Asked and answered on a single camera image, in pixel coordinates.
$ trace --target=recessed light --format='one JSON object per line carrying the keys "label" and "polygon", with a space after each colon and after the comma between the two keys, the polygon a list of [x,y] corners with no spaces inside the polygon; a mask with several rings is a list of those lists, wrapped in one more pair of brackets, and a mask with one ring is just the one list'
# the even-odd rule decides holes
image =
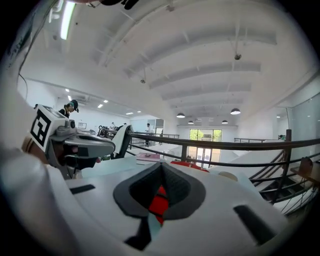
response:
{"label": "recessed light", "polygon": [[61,25],[61,32],[60,37],[64,40],[67,40],[68,32],[69,32],[69,25],[72,17],[72,13],[74,12],[76,4],[74,2],[66,2],[63,17],[62,17],[62,25]]}

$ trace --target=window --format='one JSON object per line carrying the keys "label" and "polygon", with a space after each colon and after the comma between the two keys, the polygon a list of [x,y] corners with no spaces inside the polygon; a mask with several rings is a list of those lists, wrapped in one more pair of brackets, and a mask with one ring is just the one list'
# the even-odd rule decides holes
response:
{"label": "window", "polygon": [[[193,141],[221,142],[222,130],[190,129],[189,139]],[[188,156],[192,159],[209,162],[220,162],[220,155],[220,149],[200,148],[195,146],[188,147]],[[201,162],[195,162],[195,164],[204,169],[213,166],[209,166],[209,164]]]}

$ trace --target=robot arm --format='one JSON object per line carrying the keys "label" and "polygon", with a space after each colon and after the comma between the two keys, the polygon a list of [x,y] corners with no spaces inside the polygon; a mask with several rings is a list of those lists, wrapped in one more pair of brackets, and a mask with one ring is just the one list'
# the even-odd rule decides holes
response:
{"label": "robot arm", "polygon": [[43,105],[38,105],[30,135],[33,143],[25,140],[24,151],[58,168],[66,180],[77,170],[93,167],[98,157],[115,151],[111,140],[79,133],[74,120]]}

